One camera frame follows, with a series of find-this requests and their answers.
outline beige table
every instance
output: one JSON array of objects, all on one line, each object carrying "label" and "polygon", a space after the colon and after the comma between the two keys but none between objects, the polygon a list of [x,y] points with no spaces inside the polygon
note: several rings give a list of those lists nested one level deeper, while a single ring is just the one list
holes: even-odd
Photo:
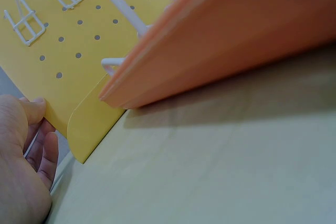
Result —
[{"label": "beige table", "polygon": [[127,111],[62,167],[49,223],[335,223],[336,45]]}]

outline orange folder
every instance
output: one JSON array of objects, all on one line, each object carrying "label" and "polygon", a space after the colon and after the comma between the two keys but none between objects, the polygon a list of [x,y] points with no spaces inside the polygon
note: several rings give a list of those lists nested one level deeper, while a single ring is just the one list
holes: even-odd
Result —
[{"label": "orange folder", "polygon": [[176,0],[99,97],[137,108],[336,39],[336,0]]}]

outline finger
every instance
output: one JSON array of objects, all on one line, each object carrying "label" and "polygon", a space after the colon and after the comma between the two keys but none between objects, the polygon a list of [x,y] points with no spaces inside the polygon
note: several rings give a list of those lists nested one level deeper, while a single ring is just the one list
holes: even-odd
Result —
[{"label": "finger", "polygon": [[24,108],[28,125],[39,123],[46,113],[46,101],[43,98],[37,98],[33,102],[20,99],[20,104]]},{"label": "finger", "polygon": [[58,160],[58,139],[54,132],[49,132],[44,141],[43,156],[37,174],[40,176],[48,190],[54,182]]},{"label": "finger", "polygon": [[[24,101],[24,102],[29,102],[29,100],[25,97],[21,97],[19,100]],[[32,140],[36,136],[38,129],[40,128],[42,124],[42,121],[36,124],[32,124],[28,127],[28,134],[27,134],[27,139],[25,141],[24,147],[23,147],[23,153],[25,154],[27,149],[29,148]]]},{"label": "finger", "polygon": [[49,132],[54,131],[55,128],[46,119],[44,119],[35,138],[35,141],[26,156],[27,161],[30,163],[35,171],[38,171],[41,164],[43,146],[46,136]]}]

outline hand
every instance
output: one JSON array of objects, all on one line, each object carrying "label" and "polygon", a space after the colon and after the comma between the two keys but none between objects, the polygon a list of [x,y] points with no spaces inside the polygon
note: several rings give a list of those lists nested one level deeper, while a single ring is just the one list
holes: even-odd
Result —
[{"label": "hand", "polygon": [[0,223],[39,223],[50,210],[58,140],[45,111],[44,99],[0,95]]}]

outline fingernail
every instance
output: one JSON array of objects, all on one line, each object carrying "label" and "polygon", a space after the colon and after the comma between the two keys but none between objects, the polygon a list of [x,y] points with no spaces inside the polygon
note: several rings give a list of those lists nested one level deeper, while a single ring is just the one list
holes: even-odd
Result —
[{"label": "fingernail", "polygon": [[44,102],[44,99],[43,99],[43,97],[38,97],[38,98],[36,98],[36,99],[34,99],[33,100],[33,102]]}]

